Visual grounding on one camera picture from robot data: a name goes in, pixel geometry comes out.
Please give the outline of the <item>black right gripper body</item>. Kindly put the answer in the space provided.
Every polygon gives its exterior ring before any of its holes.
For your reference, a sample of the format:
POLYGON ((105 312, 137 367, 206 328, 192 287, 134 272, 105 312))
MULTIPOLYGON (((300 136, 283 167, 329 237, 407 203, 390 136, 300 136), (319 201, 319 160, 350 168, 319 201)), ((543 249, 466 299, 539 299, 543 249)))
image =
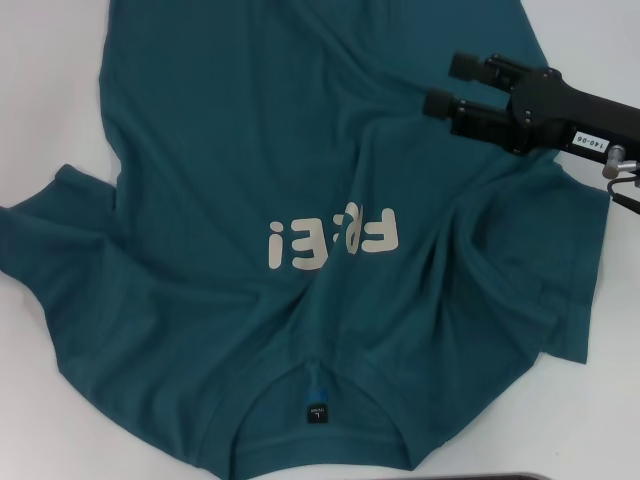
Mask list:
POLYGON ((511 91, 514 151, 564 151, 601 164, 614 146, 639 159, 639 110, 569 86, 555 70, 538 69, 511 91))

